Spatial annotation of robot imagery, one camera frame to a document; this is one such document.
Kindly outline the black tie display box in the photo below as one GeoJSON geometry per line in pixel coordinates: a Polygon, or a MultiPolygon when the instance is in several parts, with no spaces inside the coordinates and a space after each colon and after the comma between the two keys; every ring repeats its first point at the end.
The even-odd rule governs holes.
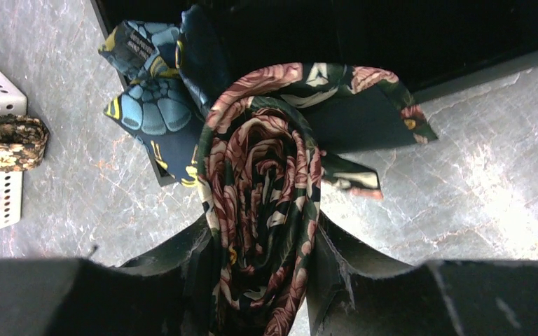
{"type": "MultiPolygon", "coordinates": [[[[180,25],[181,14],[194,5],[209,11],[233,83],[276,64],[365,66],[395,73],[418,103],[455,91],[457,78],[538,51],[538,1],[93,4],[106,38],[124,20],[180,25]]],[[[379,92],[337,99],[303,115],[319,147],[341,158],[352,151],[414,144],[408,136],[394,139],[400,124],[379,92]]]]}

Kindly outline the black pink floral tie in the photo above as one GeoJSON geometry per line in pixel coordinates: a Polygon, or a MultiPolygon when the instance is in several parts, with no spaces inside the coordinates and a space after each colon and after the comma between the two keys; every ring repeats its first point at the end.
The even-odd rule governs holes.
{"type": "Polygon", "coordinates": [[[287,63],[241,77],[211,107],[196,163],[214,248],[210,335],[287,335],[305,297],[321,183],[382,199],[376,170],[328,153],[303,116],[379,92],[394,139],[437,140],[398,76],[369,66],[287,63]]]}

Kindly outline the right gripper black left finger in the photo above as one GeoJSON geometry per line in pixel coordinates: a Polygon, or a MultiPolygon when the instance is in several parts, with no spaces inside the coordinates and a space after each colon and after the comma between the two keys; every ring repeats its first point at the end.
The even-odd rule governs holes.
{"type": "Polygon", "coordinates": [[[211,261],[204,218],[119,267],[0,259],[0,335],[206,335],[211,261]]]}

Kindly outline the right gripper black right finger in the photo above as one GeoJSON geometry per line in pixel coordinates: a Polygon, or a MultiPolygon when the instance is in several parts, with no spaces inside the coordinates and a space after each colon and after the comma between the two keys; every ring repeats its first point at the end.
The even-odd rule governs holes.
{"type": "Polygon", "coordinates": [[[321,216],[307,305],[312,335],[538,335],[538,261],[412,266],[321,216]]]}

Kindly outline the blue patterned rolled tie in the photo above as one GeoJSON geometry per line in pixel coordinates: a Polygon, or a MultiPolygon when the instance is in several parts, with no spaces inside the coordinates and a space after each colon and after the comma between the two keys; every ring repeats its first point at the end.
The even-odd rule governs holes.
{"type": "Polygon", "coordinates": [[[234,81],[209,11],[191,6],[180,25],[124,20],[98,53],[128,80],[105,116],[145,147],[155,168],[196,186],[205,119],[234,81]]]}

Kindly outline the brown floral tie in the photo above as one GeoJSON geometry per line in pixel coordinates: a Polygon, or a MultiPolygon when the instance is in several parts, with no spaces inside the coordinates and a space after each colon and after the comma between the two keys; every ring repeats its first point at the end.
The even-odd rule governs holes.
{"type": "Polygon", "coordinates": [[[0,115],[0,172],[23,172],[42,162],[49,129],[28,115],[0,115]]]}

